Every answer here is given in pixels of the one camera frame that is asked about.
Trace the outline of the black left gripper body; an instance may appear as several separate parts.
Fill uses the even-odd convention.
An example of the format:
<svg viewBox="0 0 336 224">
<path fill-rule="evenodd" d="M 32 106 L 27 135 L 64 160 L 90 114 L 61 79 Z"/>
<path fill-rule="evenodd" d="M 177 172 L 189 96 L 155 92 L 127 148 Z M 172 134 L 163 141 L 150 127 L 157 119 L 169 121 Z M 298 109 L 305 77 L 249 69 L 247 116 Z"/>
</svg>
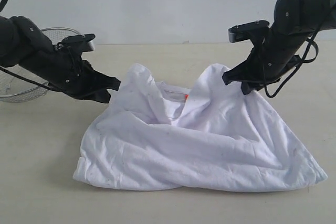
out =
<svg viewBox="0 0 336 224">
<path fill-rule="evenodd" d="M 21 60 L 20 66 L 72 98 L 84 98 L 99 91 L 94 85 L 96 71 L 90 63 L 81 58 L 73 60 L 67 53 L 38 51 Z"/>
</svg>

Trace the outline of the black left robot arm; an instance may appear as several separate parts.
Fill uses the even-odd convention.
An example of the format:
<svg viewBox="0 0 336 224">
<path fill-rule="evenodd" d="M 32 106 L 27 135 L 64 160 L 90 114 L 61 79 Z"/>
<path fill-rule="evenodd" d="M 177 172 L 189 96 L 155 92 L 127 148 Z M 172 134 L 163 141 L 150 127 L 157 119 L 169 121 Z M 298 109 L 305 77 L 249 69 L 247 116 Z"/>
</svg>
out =
<svg viewBox="0 0 336 224">
<path fill-rule="evenodd" d="M 109 90 L 120 80 L 106 76 L 82 58 L 90 52 L 94 34 L 74 35 L 57 44 L 28 18 L 1 17 L 1 67 L 19 65 L 48 82 L 48 89 L 77 100 L 109 103 Z"/>
</svg>

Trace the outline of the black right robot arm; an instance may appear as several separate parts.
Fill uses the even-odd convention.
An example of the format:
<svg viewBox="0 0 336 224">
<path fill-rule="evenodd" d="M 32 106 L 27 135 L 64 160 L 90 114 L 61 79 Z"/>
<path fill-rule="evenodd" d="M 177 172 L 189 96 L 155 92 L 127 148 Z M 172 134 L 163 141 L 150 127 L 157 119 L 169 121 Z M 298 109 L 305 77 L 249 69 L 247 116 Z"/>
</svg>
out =
<svg viewBox="0 0 336 224">
<path fill-rule="evenodd" d="M 335 0 L 277 0 L 274 22 L 257 20 L 228 30 L 231 43 L 250 40 L 245 61 L 223 73 L 228 85 L 240 82 L 243 94 L 260 90 L 306 62 L 297 55 L 315 33 L 335 29 Z"/>
</svg>

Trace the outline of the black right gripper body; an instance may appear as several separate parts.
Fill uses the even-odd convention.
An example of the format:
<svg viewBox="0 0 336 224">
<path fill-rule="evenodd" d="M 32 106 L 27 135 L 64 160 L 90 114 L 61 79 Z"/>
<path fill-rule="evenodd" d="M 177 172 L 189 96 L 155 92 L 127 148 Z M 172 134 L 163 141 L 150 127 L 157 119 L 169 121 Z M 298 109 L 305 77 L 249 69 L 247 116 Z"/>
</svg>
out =
<svg viewBox="0 0 336 224">
<path fill-rule="evenodd" d="M 278 82 L 280 78 L 296 67 L 301 58 L 296 54 L 302 43 L 270 42 L 251 54 L 246 61 L 253 83 L 261 83 L 262 88 Z"/>
</svg>

